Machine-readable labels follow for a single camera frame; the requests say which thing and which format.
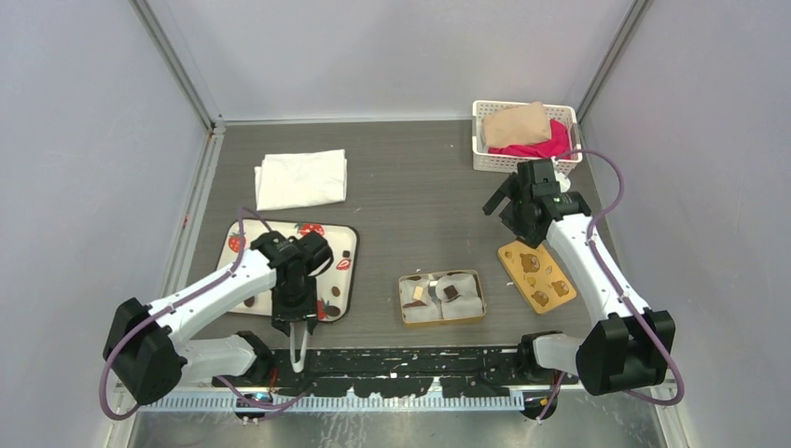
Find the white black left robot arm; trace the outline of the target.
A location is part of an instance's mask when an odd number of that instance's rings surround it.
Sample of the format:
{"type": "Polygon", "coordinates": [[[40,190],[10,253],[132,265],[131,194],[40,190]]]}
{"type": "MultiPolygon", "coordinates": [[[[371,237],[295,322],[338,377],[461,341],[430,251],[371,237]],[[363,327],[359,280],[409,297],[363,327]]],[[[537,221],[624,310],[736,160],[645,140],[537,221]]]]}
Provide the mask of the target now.
{"type": "Polygon", "coordinates": [[[295,373],[319,322],[317,277],[334,261],[327,240],[312,231],[260,235],[228,266],[168,297],[124,301],[107,335],[100,403],[109,408],[107,380],[115,374],[136,405],[149,405],[182,384],[232,379],[261,385],[271,376],[271,350],[254,333],[198,340],[196,334],[256,294],[271,297],[271,324],[289,339],[295,373]]]}

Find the silver metal tongs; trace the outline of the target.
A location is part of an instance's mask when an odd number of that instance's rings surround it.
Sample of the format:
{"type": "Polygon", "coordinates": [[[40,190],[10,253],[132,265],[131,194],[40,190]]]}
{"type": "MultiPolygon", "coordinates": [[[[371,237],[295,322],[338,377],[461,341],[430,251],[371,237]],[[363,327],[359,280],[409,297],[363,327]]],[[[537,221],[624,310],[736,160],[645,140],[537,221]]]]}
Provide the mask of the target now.
{"type": "Polygon", "coordinates": [[[311,334],[306,322],[292,322],[289,328],[289,361],[294,373],[302,373],[311,334]]]}

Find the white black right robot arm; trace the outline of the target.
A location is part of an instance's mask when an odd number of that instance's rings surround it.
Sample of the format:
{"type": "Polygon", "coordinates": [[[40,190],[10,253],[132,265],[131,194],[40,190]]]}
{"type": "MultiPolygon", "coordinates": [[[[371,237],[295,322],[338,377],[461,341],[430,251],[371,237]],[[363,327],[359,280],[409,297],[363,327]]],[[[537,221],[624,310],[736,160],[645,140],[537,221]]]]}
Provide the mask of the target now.
{"type": "Polygon", "coordinates": [[[634,394],[676,373],[670,351],[675,322],[654,311],[632,288],[606,248],[598,245],[597,217],[582,195],[564,192],[549,159],[518,164],[483,205],[518,241],[557,255],[586,303],[591,329],[583,338],[561,332],[523,336],[520,376],[543,382],[553,371],[577,377],[593,396],[634,394]]]}

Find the gold bear print lid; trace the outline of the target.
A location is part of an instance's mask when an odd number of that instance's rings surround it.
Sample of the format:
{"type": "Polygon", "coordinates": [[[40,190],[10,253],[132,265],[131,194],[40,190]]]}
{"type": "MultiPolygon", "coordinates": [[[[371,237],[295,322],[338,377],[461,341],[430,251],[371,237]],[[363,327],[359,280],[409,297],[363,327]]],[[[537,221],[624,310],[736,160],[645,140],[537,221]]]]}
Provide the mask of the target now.
{"type": "Polygon", "coordinates": [[[513,241],[497,250],[508,276],[533,310],[543,315],[577,297],[577,291],[544,244],[513,241]]]}

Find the dark square chocolate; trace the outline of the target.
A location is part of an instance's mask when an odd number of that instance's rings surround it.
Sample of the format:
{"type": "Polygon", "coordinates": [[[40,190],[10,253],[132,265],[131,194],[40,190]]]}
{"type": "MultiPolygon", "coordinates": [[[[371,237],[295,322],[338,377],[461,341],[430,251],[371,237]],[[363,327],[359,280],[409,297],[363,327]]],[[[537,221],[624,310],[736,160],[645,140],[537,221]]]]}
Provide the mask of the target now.
{"type": "Polygon", "coordinates": [[[445,295],[446,301],[455,301],[460,297],[460,293],[455,286],[444,287],[442,291],[445,295]]]}

